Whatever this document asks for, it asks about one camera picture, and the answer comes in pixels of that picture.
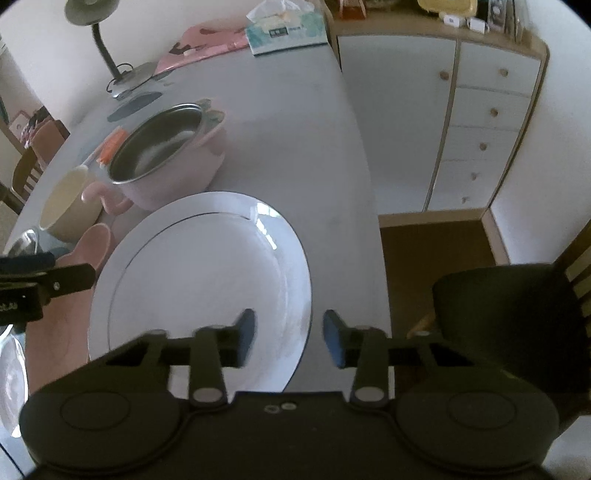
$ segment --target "yellow tray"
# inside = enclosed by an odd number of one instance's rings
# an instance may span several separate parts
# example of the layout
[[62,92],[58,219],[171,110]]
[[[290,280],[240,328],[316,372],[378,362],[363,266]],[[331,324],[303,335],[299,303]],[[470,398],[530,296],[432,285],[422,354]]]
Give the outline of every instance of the yellow tray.
[[458,17],[474,17],[478,0],[418,0],[419,6],[428,12],[445,12]]

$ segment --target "drawer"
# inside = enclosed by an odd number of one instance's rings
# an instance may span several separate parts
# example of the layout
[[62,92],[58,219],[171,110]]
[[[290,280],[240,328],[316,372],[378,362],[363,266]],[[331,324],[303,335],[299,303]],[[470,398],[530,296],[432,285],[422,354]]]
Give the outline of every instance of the drawer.
[[462,42],[457,84],[531,96],[540,63],[518,53]]
[[526,97],[458,88],[450,125],[519,131],[529,107],[530,99]]
[[450,127],[442,160],[487,160],[507,162],[518,132],[489,128]]
[[506,163],[485,160],[442,161],[429,210],[484,208],[503,175]]

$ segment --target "wooden floor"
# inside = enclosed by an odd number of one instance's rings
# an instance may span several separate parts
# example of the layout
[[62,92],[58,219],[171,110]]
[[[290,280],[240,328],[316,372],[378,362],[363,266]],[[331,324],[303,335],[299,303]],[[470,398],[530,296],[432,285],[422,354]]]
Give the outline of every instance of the wooden floor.
[[479,221],[396,226],[381,234],[393,336],[405,336],[432,310],[431,287],[439,278],[495,265]]

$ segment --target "beige bowl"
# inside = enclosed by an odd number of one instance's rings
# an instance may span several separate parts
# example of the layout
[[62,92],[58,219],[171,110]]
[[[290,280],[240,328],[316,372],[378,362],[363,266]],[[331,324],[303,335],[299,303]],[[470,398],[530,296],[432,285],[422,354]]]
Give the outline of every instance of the beige bowl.
[[85,165],[70,170],[43,206],[39,228],[63,242],[75,243],[100,215],[100,199],[82,202],[82,191],[96,178]]

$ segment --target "gray table surface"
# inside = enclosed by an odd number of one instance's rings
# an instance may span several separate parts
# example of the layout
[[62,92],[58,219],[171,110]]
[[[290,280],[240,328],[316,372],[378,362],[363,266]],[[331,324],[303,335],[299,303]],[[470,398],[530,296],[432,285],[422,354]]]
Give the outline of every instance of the gray table surface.
[[[291,223],[306,253],[312,285],[308,344],[287,391],[348,392],[354,372],[339,371],[322,338],[325,310],[350,325],[391,332],[384,258],[369,170],[339,66],[329,46],[253,57],[241,50],[150,80],[143,92],[163,95],[115,123],[121,100],[108,98],[74,129],[37,183],[8,245],[38,223],[60,178],[81,164],[117,126],[133,131],[178,103],[211,98],[227,112],[226,160],[209,190],[240,192],[271,205]],[[121,239],[148,212],[133,207],[116,219]],[[61,245],[43,233],[45,250]]]

